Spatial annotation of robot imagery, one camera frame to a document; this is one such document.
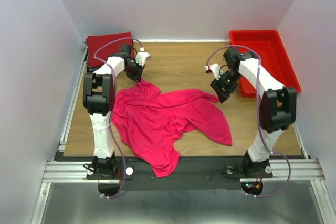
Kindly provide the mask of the pink t shirt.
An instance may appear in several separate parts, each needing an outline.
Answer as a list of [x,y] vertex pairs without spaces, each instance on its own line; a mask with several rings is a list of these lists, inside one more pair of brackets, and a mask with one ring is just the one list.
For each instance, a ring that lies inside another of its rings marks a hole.
[[117,93],[112,122],[121,141],[162,178],[176,169],[180,153],[174,143],[186,132],[199,130],[215,143],[232,145],[218,102],[218,97],[200,89],[163,93],[142,80]]

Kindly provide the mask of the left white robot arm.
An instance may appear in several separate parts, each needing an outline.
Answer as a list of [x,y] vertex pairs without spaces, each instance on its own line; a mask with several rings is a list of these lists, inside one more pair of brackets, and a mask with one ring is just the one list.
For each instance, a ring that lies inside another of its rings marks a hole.
[[107,43],[97,49],[93,57],[103,65],[93,72],[87,72],[83,80],[83,107],[87,109],[91,119],[95,148],[91,164],[85,164],[88,175],[100,175],[106,179],[120,174],[111,143],[111,116],[116,100],[116,76],[125,72],[133,81],[141,81],[146,61],[151,55],[140,45],[139,50],[129,44],[121,44],[119,51],[104,60],[98,53]]

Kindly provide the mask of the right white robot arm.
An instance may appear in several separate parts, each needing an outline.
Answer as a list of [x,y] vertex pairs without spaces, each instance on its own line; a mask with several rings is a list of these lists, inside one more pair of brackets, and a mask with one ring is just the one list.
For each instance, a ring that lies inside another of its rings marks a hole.
[[269,158],[274,153],[275,143],[296,120],[297,90],[276,80],[261,65],[260,55],[252,49],[240,52],[240,45],[225,46],[224,49],[223,58],[228,70],[223,71],[218,64],[205,64],[205,71],[214,76],[211,87],[219,101],[228,100],[242,77],[256,90],[258,132],[244,155],[242,174],[253,177],[269,173]]

